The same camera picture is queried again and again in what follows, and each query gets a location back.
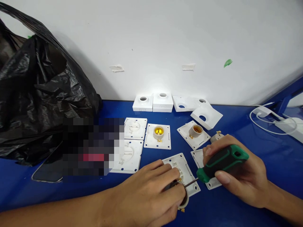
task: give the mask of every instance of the phone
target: phone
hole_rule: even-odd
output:
[[[63,178],[63,150],[62,142],[53,153],[42,163],[32,175],[32,180],[49,183],[61,182]]]

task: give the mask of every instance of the screwdriver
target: screwdriver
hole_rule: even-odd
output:
[[[186,188],[197,180],[208,183],[210,179],[215,177],[215,172],[218,170],[230,172],[241,166],[248,158],[249,155],[237,145],[225,147],[212,156],[203,168],[199,168],[197,170],[198,177],[184,187]]]

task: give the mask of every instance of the green tape scrap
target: green tape scrap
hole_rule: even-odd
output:
[[[233,63],[233,61],[232,61],[231,59],[228,59],[228,60],[225,62],[225,64],[224,64],[224,68],[225,68],[226,66],[229,66],[231,63]]]

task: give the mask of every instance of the black plastic bag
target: black plastic bag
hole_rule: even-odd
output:
[[[36,165],[62,141],[63,118],[93,118],[101,97],[81,67],[39,21],[0,3],[36,35],[0,19],[0,158]]]

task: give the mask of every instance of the hand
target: hand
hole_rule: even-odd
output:
[[[163,190],[179,177],[177,168],[158,160],[122,184],[100,192],[100,226],[162,226],[173,221],[185,197],[185,188],[178,184]]]
[[[270,199],[270,184],[266,177],[264,162],[236,138],[226,135],[203,148],[203,164],[205,165],[215,153],[232,144],[238,145],[248,153],[249,159],[233,173],[233,176],[224,171],[217,171],[216,178],[243,202],[258,208],[265,207]]]

